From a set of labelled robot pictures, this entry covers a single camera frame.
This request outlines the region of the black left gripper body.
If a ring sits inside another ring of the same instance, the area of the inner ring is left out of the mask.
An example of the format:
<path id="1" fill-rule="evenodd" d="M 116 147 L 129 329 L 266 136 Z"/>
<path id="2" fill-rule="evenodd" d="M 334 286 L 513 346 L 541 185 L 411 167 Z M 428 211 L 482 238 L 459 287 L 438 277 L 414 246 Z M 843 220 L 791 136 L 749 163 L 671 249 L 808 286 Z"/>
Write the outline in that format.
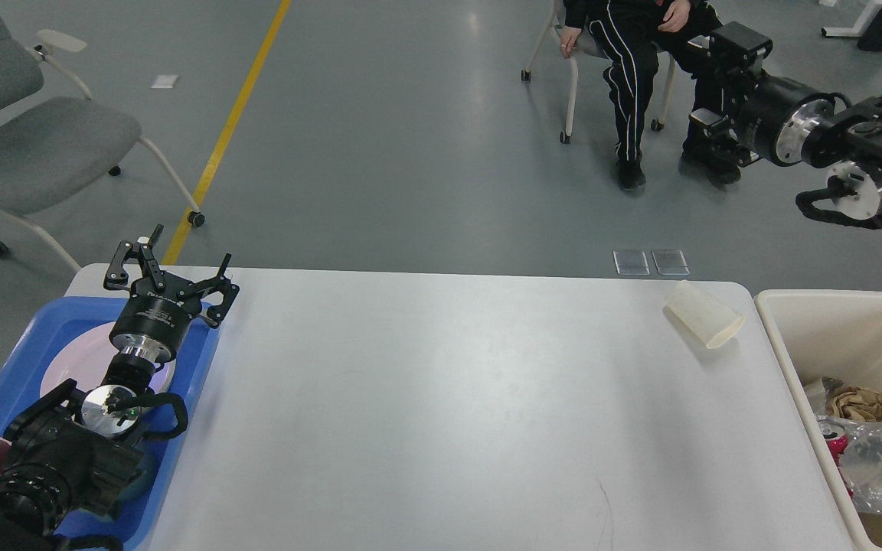
<path id="1" fill-rule="evenodd" d="M 176 359 L 189 325 L 203 311 L 198 296 L 179 298 L 154 292 L 130 292 L 109 341 L 123 354 L 143 349 L 144 359 L 167 363 Z"/>

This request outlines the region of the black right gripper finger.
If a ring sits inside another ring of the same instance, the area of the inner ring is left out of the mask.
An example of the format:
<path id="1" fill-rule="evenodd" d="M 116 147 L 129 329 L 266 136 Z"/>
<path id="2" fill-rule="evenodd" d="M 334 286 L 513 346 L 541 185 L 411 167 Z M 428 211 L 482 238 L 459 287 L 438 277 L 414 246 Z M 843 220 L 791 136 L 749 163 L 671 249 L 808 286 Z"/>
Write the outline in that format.
<path id="1" fill-rule="evenodd" d="M 724 95 L 724 114 L 735 116 L 756 91 L 762 79 L 763 60 L 773 51 L 773 41 L 737 21 L 708 35 L 708 56 Z"/>
<path id="2" fill-rule="evenodd" d="M 739 168 L 748 167 L 760 160 L 759 154 L 740 143 L 735 132 L 735 123 L 729 116 L 703 108 L 694 109 L 689 118 L 710 140 L 710 149 L 718 159 Z"/>

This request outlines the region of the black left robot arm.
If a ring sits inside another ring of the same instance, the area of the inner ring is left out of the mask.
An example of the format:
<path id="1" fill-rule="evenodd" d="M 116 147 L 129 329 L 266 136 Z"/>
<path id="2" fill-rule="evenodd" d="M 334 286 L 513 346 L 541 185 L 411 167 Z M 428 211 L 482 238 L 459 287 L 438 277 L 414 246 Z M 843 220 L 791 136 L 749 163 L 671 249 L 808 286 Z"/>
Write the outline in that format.
<path id="1" fill-rule="evenodd" d="M 58 527 L 73 510 L 113 517 L 130 485 L 143 478 L 145 442 L 168 442 L 187 429 L 185 399 L 151 381 L 181 349 L 196 318 L 217 328 L 239 287 L 225 275 L 192 282 L 158 265 L 147 240 L 123 241 L 104 276 L 105 289 L 129 293 L 109 333 L 116 349 L 93 390 L 59 383 L 4 430 L 9 451 L 0 470 L 0 550 L 120 550 L 114 536 L 70 538 Z"/>

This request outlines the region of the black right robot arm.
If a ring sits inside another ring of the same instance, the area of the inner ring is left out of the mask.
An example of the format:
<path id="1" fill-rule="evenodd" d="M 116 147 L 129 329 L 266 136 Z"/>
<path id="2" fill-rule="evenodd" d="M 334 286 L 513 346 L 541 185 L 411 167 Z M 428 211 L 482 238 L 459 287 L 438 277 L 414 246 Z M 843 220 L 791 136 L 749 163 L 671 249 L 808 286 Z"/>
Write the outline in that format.
<path id="1" fill-rule="evenodd" d="M 839 92 L 767 73 L 763 60 L 773 43 L 739 22 L 689 43 L 711 63 L 724 94 L 717 111 L 690 115 L 713 140 L 718 157 L 739 167 L 766 159 L 824 170 L 822 188 L 795 198 L 802 215 L 882 230 L 882 96 L 853 103 Z"/>

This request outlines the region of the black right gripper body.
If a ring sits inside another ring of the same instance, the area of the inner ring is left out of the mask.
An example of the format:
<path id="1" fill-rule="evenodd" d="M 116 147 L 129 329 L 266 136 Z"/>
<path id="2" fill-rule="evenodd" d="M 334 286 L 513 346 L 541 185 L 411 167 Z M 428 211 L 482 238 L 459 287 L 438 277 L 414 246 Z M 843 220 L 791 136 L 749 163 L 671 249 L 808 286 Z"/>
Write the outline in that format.
<path id="1" fill-rule="evenodd" d="M 739 167 L 767 159 L 789 167 L 804 160 L 806 140 L 835 112 L 836 94 L 766 72 L 729 76 L 729 161 Z"/>

